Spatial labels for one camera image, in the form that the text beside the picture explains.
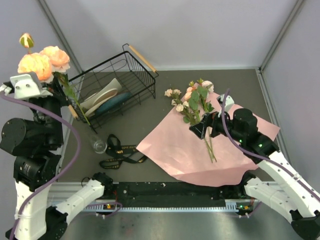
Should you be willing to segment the peach rose flower stem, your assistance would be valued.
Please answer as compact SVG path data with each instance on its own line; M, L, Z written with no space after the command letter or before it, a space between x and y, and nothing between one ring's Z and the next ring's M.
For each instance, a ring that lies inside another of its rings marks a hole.
M85 122L90 126L88 118L85 116L83 108L80 106L76 97L75 87L69 84L67 70L70 68L69 55L58 46L44 47L40 52L32 52L35 42L29 33L23 33L19 38L19 43L27 49L20 60L17 68L19 74L27 72L35 72L40 82L51 83L54 78L62 85L65 95L72 99L76 107L71 107L70 111L74 112L77 109L80 113L73 113L75 118L82 116Z

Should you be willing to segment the pink wrapping paper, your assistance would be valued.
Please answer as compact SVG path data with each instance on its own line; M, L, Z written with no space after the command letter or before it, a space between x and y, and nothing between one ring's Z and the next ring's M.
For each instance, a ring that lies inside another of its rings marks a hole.
M186 183L220 187L237 185L258 166L228 137L199 139L173 108L137 146L137 150L171 177Z

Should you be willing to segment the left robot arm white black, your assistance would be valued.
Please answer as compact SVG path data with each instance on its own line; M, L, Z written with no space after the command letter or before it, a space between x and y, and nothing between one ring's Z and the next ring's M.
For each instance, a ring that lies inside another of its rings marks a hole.
M33 120L12 118L1 130L1 149L15 157L17 195L14 224L5 236L9 240L58 240L89 204L113 194L113 181L96 173L67 200L48 206L50 187L62 175L57 172L61 156L55 150L64 143L62 127L69 126L61 115L68 99L57 82L42 83L33 72L12 76L1 86L0 96L33 112Z

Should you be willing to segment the black ribbon gold lettering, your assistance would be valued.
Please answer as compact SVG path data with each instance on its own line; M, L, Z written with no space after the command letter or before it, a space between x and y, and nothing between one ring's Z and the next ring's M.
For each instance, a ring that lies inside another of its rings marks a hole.
M140 154L136 145L122 145L120 139L114 134L107 138L105 153L110 157L99 162L99 166L105 170L118 170L122 163L142 164L148 157L144 154L137 160L132 159L135 154Z

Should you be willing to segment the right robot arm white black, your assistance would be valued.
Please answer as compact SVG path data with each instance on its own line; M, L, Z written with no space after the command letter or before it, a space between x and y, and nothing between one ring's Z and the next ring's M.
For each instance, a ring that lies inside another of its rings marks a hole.
M292 167L277 144L258 130L258 119L246 108L230 117L227 112L205 113L203 119L190 126L200 139L211 127L210 137L224 135L245 156L277 183L276 190L258 177L248 177L233 185L239 198L253 197L283 216L304 240L320 237L320 194Z

